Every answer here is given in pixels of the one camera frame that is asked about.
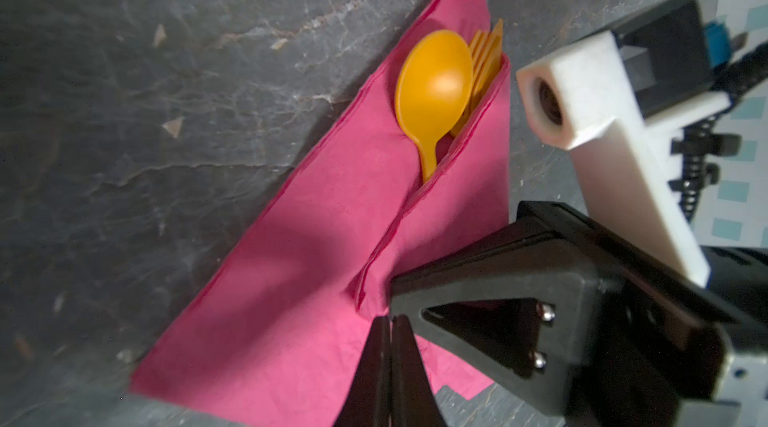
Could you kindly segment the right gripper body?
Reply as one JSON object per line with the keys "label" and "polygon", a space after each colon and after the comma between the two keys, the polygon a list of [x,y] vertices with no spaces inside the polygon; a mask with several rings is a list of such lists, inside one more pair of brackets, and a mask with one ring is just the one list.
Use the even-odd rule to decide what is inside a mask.
{"label": "right gripper body", "polygon": [[523,202],[532,373],[567,385],[569,417],[601,426],[767,422],[767,252],[707,247],[703,286],[572,208]]}

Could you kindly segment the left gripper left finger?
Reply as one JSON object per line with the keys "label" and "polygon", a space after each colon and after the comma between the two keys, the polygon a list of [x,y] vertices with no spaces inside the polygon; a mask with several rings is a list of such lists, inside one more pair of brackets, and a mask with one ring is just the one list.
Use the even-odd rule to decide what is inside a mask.
{"label": "left gripper left finger", "polygon": [[391,414],[391,324],[376,317],[334,427],[387,427]]}

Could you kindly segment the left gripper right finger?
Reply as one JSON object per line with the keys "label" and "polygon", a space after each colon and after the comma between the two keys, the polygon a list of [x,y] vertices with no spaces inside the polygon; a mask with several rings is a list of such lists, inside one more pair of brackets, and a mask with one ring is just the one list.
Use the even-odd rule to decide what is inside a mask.
{"label": "left gripper right finger", "polygon": [[446,427],[407,316],[393,318],[392,349],[391,425]]}

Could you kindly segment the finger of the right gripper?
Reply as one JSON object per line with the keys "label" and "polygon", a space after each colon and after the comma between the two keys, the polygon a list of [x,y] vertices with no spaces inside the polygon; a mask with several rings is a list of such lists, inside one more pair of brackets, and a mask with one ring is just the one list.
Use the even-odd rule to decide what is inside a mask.
{"label": "finger of the right gripper", "polygon": [[565,415],[589,364],[600,272],[548,233],[494,233],[394,277],[390,312],[541,413]]}

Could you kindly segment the pink paper napkin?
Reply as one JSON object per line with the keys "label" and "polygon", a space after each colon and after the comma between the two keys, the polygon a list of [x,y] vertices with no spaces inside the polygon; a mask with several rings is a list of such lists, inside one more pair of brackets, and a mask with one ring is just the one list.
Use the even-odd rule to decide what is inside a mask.
{"label": "pink paper napkin", "polygon": [[134,372],[133,393],[251,426],[329,426],[391,277],[508,222],[510,64],[421,176],[397,124],[410,50],[488,29],[487,0],[432,0]]}

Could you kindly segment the orange chopstick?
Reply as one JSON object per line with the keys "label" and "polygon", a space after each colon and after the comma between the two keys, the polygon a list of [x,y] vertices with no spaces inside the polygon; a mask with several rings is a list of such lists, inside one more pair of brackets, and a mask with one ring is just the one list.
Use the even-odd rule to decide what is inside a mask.
{"label": "orange chopstick", "polygon": [[502,56],[503,27],[504,21],[499,19],[493,30],[489,33],[483,51],[484,59],[477,78],[471,111],[473,111],[480,103],[493,79],[499,73]]}
{"label": "orange chopstick", "polygon": [[465,127],[466,123],[470,118],[475,87],[477,84],[477,78],[479,76],[480,67],[483,63],[483,59],[484,59],[483,51],[487,43],[488,37],[489,37],[489,33],[487,31],[478,30],[475,32],[472,38],[472,41],[469,45],[471,60],[472,60],[472,83],[470,87],[470,98],[464,110],[462,111],[462,114],[458,119],[457,123],[454,125],[454,127],[450,131],[450,135],[453,138],[457,138],[459,136],[459,134],[461,133],[461,131],[463,130],[463,128]]}

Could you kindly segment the orange spoon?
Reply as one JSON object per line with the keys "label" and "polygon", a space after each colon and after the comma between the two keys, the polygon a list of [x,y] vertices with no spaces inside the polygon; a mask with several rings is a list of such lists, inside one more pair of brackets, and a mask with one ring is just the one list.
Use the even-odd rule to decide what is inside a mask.
{"label": "orange spoon", "polygon": [[424,182],[436,171],[437,143],[461,117],[470,99],[472,83],[469,47],[450,30],[438,30],[424,37],[410,51],[400,70],[395,115],[401,130],[418,150]]}

